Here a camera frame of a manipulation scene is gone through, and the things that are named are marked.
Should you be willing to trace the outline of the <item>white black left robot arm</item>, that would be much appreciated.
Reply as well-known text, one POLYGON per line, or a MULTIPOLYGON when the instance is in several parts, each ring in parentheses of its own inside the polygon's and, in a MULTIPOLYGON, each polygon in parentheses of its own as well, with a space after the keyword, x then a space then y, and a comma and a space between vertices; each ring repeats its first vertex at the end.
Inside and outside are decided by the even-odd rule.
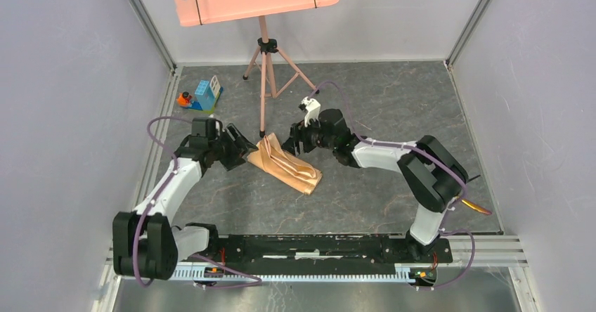
POLYGON ((156 186, 130 212, 118 212, 112 221, 114 271, 144 287, 170 279, 181 261, 212 261, 221 255, 214 224, 188 223, 177 230, 170 220, 213 163, 230 171, 257 151, 234 124, 224 126, 208 117, 189 123, 190 133, 171 151, 168 169, 156 186))

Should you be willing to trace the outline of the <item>black handled utensil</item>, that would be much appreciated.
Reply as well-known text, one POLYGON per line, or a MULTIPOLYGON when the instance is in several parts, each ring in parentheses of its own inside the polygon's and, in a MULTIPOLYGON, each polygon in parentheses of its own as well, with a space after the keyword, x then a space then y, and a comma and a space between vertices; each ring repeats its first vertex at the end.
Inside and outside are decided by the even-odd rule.
POLYGON ((466 184, 468 184, 468 183, 471 183, 473 180, 475 180, 475 179, 477 179, 477 178, 480 178, 480 177, 481 177, 481 174, 478 174, 478 175, 476 175, 476 176, 473 176, 473 177, 471 177, 471 178, 469 178, 469 179, 467 180, 466 184))

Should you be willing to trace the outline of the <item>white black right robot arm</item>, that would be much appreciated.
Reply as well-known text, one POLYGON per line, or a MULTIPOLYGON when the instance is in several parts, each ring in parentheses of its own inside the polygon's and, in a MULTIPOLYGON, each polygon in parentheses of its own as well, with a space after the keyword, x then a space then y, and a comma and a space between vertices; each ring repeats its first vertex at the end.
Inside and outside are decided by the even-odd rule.
POLYGON ((355 134, 338 109, 294 123, 282 148, 292 155, 325 148, 344 166, 402 175, 417 201, 414 222, 406 233, 406 253, 414 261, 424 261, 434 253, 448 206, 465 192, 469 180, 466 170, 437 138, 376 141, 355 134))

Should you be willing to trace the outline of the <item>peach satin napkin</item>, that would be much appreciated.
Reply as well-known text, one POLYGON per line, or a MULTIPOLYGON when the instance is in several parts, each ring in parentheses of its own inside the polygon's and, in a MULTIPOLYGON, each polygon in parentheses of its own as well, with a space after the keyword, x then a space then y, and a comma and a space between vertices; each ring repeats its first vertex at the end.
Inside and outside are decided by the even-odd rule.
POLYGON ((305 195, 314 191, 323 176, 319 169, 284 151, 274 133, 263 137, 247 160, 305 195))

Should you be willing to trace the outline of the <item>gold handled utensil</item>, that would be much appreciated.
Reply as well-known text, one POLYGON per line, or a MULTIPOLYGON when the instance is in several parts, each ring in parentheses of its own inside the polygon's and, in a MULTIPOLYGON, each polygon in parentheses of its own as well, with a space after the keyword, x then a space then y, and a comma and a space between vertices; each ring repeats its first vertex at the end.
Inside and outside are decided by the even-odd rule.
POLYGON ((467 199, 461 199, 461 203, 463 203, 466 207, 474 210, 475 212, 478 212, 480 214, 486 215, 486 216, 490 216, 493 214, 493 212, 487 208, 482 207, 481 205, 474 203, 472 201, 469 201, 467 199))

